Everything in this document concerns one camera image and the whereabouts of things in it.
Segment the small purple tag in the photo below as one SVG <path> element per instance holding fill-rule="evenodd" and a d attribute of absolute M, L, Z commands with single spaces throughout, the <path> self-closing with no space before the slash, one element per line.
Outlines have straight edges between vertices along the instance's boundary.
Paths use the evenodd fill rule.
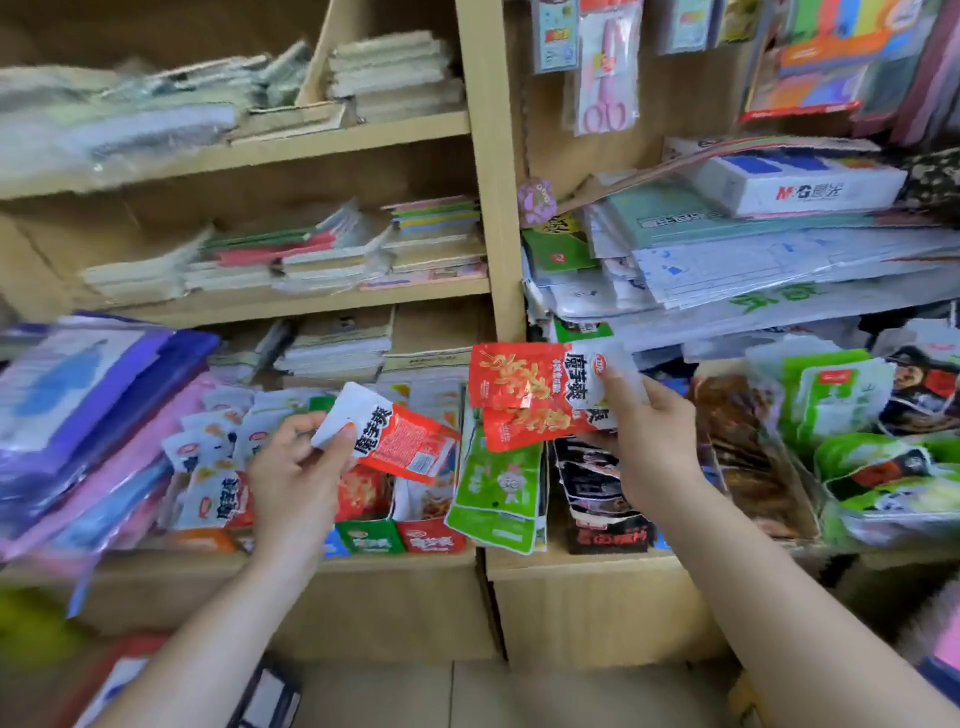
<path fill-rule="evenodd" d="M 520 218 L 526 227 L 543 225 L 557 214 L 557 201 L 547 180 L 532 177 L 523 182 L 516 192 Z"/>

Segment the red snack packet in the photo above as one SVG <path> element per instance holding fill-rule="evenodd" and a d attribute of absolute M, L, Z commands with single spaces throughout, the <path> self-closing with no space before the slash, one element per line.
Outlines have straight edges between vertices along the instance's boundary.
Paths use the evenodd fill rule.
<path fill-rule="evenodd" d="M 470 355 L 471 407 L 590 410 L 604 398 L 600 375 L 615 366 L 646 398 L 634 360 L 611 339 L 572 344 L 479 344 Z"/>
<path fill-rule="evenodd" d="M 542 408 L 484 409 L 483 426 L 490 452 L 506 452 L 598 429 L 590 422 L 587 410 L 563 412 Z"/>
<path fill-rule="evenodd" d="M 340 521 L 363 521 L 375 518 L 385 493 L 383 473 L 357 465 L 344 473 L 337 487 L 337 516 Z"/>
<path fill-rule="evenodd" d="M 374 470 L 433 485 L 460 433 L 347 382 L 311 442 L 323 449 L 347 425 L 357 431 L 353 456 Z"/>

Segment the shelf board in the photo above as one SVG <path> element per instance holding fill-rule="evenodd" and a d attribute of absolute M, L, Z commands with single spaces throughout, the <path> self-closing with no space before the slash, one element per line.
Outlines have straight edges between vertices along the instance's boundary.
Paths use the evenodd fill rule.
<path fill-rule="evenodd" d="M 151 166 L 141 177 L 126 183 L 183 177 L 290 159 L 323 157 L 469 133 L 468 114 L 465 110 L 460 110 L 400 121 L 359 124 L 332 132 L 302 134 L 285 139 L 232 145 L 211 144 L 174 158 L 168 164 Z M 37 175 L 26 180 L 0 182 L 0 200 L 42 197 L 61 192 L 95 192 L 112 186 L 121 185 L 98 185 L 87 174 L 61 172 Z"/>
<path fill-rule="evenodd" d="M 188 296 L 165 303 L 112 309 L 112 313 L 173 328 L 193 328 L 210 324 L 276 316 L 299 316 L 319 311 L 409 301 L 431 301 L 490 293 L 489 279 L 447 280 L 420 283 L 374 291 L 346 291 L 291 295 L 269 286 L 234 291 L 194 291 Z"/>

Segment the floor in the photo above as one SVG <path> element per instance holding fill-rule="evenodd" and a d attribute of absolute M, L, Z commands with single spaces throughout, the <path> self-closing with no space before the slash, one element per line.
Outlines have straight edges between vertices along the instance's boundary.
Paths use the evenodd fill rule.
<path fill-rule="evenodd" d="M 0 725 L 48 728 L 102 655 L 23 674 L 0 670 Z M 513 674 L 502 662 L 304 666 L 293 728 L 732 728 L 729 663 Z"/>

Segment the left hand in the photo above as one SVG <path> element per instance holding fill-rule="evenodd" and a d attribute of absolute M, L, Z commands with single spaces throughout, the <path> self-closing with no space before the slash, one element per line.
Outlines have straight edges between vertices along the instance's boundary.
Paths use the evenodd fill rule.
<path fill-rule="evenodd" d="M 307 580 L 333 528 L 340 477 L 354 465 L 353 425 L 338 432 L 324 452 L 310 444 L 324 417 L 324 412 L 288 417 L 247 467 L 256 514 L 252 560 Z"/>

